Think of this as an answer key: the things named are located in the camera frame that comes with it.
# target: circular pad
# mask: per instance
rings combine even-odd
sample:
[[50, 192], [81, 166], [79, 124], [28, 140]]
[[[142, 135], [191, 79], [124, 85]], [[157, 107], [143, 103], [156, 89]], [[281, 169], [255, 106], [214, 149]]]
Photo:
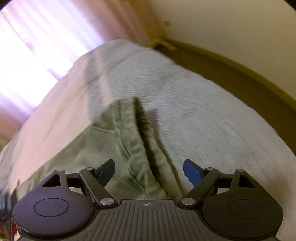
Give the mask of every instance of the circular pad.
[[47, 198], [36, 203], [34, 210], [43, 217], [55, 217], [63, 214], [69, 208], [69, 204], [59, 198]]
[[209, 198], [202, 208], [207, 224], [230, 239], [257, 240], [275, 235], [283, 220], [282, 209], [275, 200], [253, 189]]
[[228, 211], [237, 218], [252, 219], [262, 213], [262, 207], [254, 201], [240, 199], [229, 203]]

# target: white wall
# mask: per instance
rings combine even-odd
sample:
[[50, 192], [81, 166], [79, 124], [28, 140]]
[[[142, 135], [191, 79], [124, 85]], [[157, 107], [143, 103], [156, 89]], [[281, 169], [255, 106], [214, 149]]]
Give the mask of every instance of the white wall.
[[239, 62], [296, 99], [296, 11], [284, 0], [149, 0], [169, 39]]

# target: floor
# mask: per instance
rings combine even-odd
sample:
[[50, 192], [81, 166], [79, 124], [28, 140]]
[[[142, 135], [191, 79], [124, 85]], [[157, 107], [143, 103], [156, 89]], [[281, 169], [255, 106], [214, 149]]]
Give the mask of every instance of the floor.
[[296, 111], [264, 85], [242, 72], [193, 50], [156, 49], [177, 64], [214, 81], [259, 113], [296, 155]]

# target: crosshair marking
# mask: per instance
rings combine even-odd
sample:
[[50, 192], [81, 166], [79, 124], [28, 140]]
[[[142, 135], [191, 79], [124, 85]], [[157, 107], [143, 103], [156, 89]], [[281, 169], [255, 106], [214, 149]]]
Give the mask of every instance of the crosshair marking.
[[143, 205], [145, 205], [146, 207], [150, 207], [150, 206], [152, 205], [152, 203], [150, 203], [150, 202], [146, 202], [146, 203], [144, 203]]

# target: bed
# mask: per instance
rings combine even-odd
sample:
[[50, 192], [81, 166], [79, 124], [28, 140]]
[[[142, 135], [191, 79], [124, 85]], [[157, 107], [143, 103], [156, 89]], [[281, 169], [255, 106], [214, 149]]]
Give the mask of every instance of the bed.
[[82, 133], [115, 99], [137, 96], [181, 194], [185, 159], [222, 173], [251, 174], [282, 206], [280, 240], [295, 240], [296, 157], [271, 126], [235, 96], [163, 56], [113, 40], [80, 57], [0, 155], [10, 193]]

